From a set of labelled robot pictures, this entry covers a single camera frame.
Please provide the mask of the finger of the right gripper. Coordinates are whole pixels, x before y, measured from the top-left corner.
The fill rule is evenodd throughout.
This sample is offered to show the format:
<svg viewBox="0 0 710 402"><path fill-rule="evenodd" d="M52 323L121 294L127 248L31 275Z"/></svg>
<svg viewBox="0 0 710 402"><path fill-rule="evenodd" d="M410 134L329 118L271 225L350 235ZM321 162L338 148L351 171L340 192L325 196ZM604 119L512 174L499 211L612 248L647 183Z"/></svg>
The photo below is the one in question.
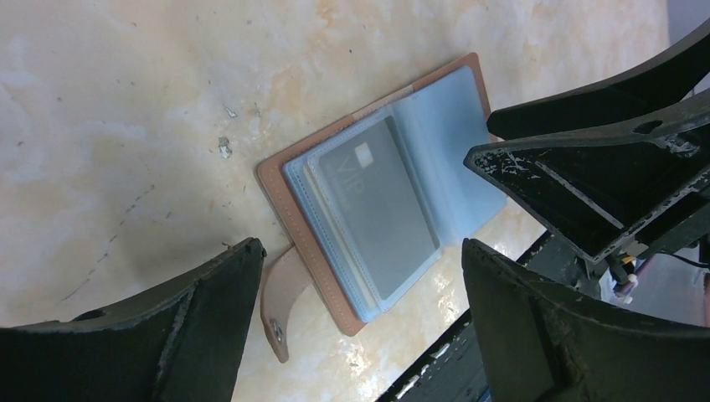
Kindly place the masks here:
<svg viewBox="0 0 710 402"><path fill-rule="evenodd" d="M709 22L646 62L574 90L493 111L488 131L503 140L626 121L682 100L709 73Z"/></svg>
<svg viewBox="0 0 710 402"><path fill-rule="evenodd" d="M473 147L466 166L573 251L673 252L709 232L709 108Z"/></svg>

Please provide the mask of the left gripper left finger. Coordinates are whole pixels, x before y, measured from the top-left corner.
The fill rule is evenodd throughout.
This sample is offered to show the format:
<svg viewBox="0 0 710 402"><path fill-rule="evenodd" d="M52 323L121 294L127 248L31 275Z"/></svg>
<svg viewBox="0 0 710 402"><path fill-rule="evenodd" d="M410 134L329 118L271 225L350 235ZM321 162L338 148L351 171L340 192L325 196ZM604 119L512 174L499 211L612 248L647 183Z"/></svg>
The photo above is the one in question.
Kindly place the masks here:
<svg viewBox="0 0 710 402"><path fill-rule="evenodd" d="M265 256L248 238L73 320L3 328L2 400L231 400Z"/></svg>

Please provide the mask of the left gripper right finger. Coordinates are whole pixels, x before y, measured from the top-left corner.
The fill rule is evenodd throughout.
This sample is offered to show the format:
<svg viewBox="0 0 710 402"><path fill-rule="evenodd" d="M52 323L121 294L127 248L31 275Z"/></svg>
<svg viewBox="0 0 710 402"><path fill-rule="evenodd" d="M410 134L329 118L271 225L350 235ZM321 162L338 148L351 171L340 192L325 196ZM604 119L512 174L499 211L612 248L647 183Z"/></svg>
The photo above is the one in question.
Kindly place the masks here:
<svg viewBox="0 0 710 402"><path fill-rule="evenodd" d="M573 288L554 238L511 260L466 239L461 264L495 401L706 401L709 331L631 312Z"/></svg>

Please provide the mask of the brown leather card holder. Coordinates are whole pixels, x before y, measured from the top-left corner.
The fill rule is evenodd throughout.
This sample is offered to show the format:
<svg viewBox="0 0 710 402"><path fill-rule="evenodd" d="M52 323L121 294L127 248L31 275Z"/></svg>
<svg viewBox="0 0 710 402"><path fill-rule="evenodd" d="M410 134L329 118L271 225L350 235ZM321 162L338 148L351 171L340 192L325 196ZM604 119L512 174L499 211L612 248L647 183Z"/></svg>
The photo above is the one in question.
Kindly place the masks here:
<svg viewBox="0 0 710 402"><path fill-rule="evenodd" d="M258 165L293 242L265 273L260 299L281 363L292 308L308 286L352 337L506 206L501 190L464 165L472 147L493 141L490 113L470 53Z"/></svg>

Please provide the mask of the grey card sleeve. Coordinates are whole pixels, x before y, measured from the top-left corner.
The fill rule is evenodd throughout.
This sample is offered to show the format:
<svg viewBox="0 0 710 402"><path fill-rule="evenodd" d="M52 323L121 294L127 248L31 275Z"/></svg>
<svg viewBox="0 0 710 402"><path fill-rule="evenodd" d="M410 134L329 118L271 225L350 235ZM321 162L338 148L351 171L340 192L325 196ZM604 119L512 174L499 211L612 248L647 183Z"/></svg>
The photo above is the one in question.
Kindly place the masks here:
<svg viewBox="0 0 710 402"><path fill-rule="evenodd" d="M441 255L391 116L307 159L373 296L389 310Z"/></svg>

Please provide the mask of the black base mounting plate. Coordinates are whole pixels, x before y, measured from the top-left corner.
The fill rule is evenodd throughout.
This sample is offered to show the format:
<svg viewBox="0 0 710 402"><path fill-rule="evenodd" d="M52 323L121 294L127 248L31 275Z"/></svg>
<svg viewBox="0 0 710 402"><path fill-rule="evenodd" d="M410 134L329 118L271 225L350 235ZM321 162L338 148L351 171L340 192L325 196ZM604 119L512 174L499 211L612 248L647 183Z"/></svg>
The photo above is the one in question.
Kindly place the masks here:
<svg viewBox="0 0 710 402"><path fill-rule="evenodd" d="M517 263L595 299L600 274L588 268L562 240L544 232ZM463 312L389 388L380 401L483 401L489 397L485 370L470 311Z"/></svg>

